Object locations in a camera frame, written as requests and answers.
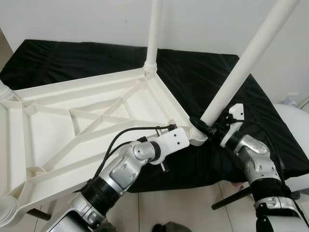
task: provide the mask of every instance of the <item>black metal bar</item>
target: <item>black metal bar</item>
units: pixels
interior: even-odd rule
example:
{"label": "black metal bar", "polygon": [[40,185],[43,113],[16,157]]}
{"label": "black metal bar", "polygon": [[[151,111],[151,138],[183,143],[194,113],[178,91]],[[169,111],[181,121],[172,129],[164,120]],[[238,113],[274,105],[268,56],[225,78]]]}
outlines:
{"label": "black metal bar", "polygon": [[38,209],[31,209],[27,212],[27,214],[43,219],[45,221],[48,221],[52,217],[51,215],[44,213]]}
{"label": "black metal bar", "polygon": [[233,195],[223,199],[222,201],[219,201],[216,204],[213,204],[211,206],[211,208],[213,210],[219,209],[219,208],[221,208],[221,207],[223,207],[223,206],[225,206],[227,204],[230,204],[230,203],[232,203],[234,201],[237,201],[237,200],[239,200],[239,199],[241,199],[241,198],[243,198],[245,196],[248,196],[251,193],[252,193],[252,191],[251,191],[250,187],[244,188],[241,191],[239,191],[239,192],[237,192],[237,193],[235,193],[235,194],[233,194]]}

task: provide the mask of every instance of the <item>black fabric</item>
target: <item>black fabric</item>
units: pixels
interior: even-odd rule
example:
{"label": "black fabric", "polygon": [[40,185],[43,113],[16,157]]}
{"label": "black fabric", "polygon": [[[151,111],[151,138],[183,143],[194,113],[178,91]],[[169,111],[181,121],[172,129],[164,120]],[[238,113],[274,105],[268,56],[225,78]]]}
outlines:
{"label": "black fabric", "polygon": [[[25,40],[0,79],[15,90],[130,70],[143,66],[146,52],[144,47]],[[157,72],[187,114],[200,117],[237,60],[235,55],[159,49]],[[306,155],[251,75],[227,109],[239,102],[244,104],[246,120],[261,124],[270,133],[282,157],[285,177],[309,173]],[[269,144],[256,125],[244,123],[240,130]],[[193,188],[222,179],[245,181],[240,161],[211,141],[168,156],[166,164],[168,173],[163,173],[160,165],[144,166],[130,191]]]}

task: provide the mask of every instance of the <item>white pipe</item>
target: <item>white pipe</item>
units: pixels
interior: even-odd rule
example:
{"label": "white pipe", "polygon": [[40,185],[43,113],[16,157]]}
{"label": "white pipe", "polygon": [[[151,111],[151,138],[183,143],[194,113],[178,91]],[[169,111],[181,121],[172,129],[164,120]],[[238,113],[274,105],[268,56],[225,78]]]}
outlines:
{"label": "white pipe", "polygon": [[11,98],[13,91],[0,80],[0,101]]}
{"label": "white pipe", "polygon": [[161,18],[161,0],[153,0],[151,6],[147,58],[144,65],[144,68],[147,72],[156,71],[156,54],[158,50],[160,18]]}
{"label": "white pipe", "polygon": [[212,126],[226,108],[242,83],[247,79],[252,67],[271,44],[298,2],[299,0],[277,0],[260,29],[201,117],[201,120],[208,126]]}

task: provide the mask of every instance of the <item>white wall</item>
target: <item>white wall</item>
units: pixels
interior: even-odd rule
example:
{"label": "white wall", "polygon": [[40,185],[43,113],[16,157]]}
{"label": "white wall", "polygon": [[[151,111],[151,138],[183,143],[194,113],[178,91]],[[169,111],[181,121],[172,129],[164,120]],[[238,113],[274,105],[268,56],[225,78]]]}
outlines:
{"label": "white wall", "polygon": [[[274,0],[164,0],[160,47],[241,55]],[[0,27],[24,39],[147,45],[149,0],[2,0]],[[274,102],[309,94],[309,3],[301,0],[252,73]]]}

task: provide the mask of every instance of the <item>floor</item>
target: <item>floor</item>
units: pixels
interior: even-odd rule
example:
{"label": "floor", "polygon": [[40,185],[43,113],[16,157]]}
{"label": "floor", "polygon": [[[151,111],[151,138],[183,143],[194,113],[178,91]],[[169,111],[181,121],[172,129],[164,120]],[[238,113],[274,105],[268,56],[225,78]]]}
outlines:
{"label": "floor", "polygon": [[[0,72],[12,54],[0,30]],[[183,224],[192,232],[254,232],[256,218],[251,196],[215,211],[211,209],[212,204],[238,190],[229,182],[221,181],[201,188],[126,193],[107,217],[118,232],[151,232],[155,224],[169,221]],[[71,194],[39,209],[56,213],[72,197]],[[300,205],[309,216],[309,198]],[[25,215],[16,226],[1,228],[0,232],[39,232],[45,223],[44,220]]]}

